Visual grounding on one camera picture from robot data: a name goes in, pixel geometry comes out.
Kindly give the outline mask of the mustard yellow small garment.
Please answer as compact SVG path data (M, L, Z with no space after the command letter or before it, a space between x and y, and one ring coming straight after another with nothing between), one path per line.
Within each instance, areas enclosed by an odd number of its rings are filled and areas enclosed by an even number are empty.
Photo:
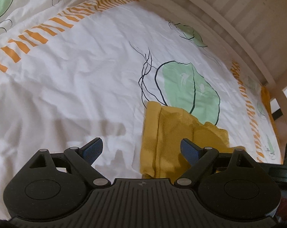
M147 104L140 152L140 172L146 179L169 178L174 182L190 168L180 150L183 139L201 148L213 147L220 153L232 153L228 132L210 122L200 123L186 110Z

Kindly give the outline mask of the orange bed underlay edge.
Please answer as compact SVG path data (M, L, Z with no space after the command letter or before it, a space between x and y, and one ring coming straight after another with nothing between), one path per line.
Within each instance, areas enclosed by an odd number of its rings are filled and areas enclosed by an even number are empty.
M273 119L272 112L271 112L270 92L268 91L268 89L265 86L261 87L261 100L262 100L262 103L265 106L265 109L267 111L268 117L270 119L270 123L272 124L272 128L273 128L273 131L275 133L278 145L281 146L280 145L280 139L278 136L279 135L278 130L277 130L277 127L276 127L276 124L275 124L275 121Z

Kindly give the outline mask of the white leaf-print bed sheet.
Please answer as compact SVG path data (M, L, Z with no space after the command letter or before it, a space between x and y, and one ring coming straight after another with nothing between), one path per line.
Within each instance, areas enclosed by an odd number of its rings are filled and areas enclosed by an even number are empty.
M226 130L230 147L281 163L261 85L198 18L170 0L0 0L0 219L3 191L39 149L95 137L94 167L140 178L149 101Z

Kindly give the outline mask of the white wooden bed frame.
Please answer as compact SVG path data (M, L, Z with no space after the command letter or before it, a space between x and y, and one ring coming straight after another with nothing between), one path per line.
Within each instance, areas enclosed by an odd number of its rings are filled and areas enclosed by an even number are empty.
M278 102L275 124L287 143L287 0L172 0L217 33Z

